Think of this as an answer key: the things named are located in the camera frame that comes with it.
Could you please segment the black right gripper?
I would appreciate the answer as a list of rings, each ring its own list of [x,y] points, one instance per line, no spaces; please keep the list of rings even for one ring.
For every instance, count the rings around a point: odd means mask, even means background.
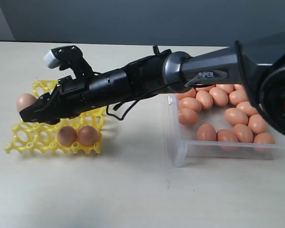
[[[51,93],[19,112],[23,122],[58,124],[61,119],[78,117],[90,109],[88,79],[60,78]]]

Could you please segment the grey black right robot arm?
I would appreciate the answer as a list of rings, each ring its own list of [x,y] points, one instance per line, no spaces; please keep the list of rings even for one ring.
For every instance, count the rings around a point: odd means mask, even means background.
[[[105,73],[93,71],[77,46],[50,50],[49,68],[72,69],[74,76],[58,80],[51,93],[20,111],[24,122],[57,124],[96,108],[135,105],[158,94],[184,93],[214,84],[240,84],[252,107],[285,136],[285,41],[236,41],[232,47],[191,56],[159,51]]]

